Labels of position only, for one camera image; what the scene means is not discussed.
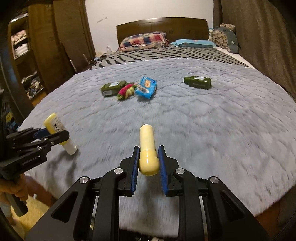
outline white bottle cap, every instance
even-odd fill
[[[73,155],[78,149],[78,146],[76,146],[70,138],[62,146],[69,155]]]

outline yellow floor mat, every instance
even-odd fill
[[[42,202],[39,202],[38,200],[33,199],[31,196],[29,196],[29,199],[27,200],[27,207],[28,213],[22,217],[18,217],[15,214],[13,208],[11,208],[13,218],[18,220],[23,225],[25,229],[25,235],[49,209],[48,206]]]

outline striped bed sheet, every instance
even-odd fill
[[[205,59],[209,61],[236,64],[248,67],[246,64],[214,48],[190,48],[190,47],[168,47],[151,48],[145,50],[136,50],[123,53],[114,53],[108,55],[106,59],[97,63],[93,69],[104,68],[112,64],[123,64],[149,59],[163,58],[193,58]]]

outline wooden bed frame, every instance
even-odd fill
[[[166,39],[208,40],[207,21],[200,18],[149,18],[116,26],[118,44],[128,36],[136,34],[166,32]]]

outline blue pillow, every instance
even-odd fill
[[[212,48],[217,45],[209,40],[192,40],[192,39],[178,39],[171,44],[176,47],[193,47],[193,48]]]

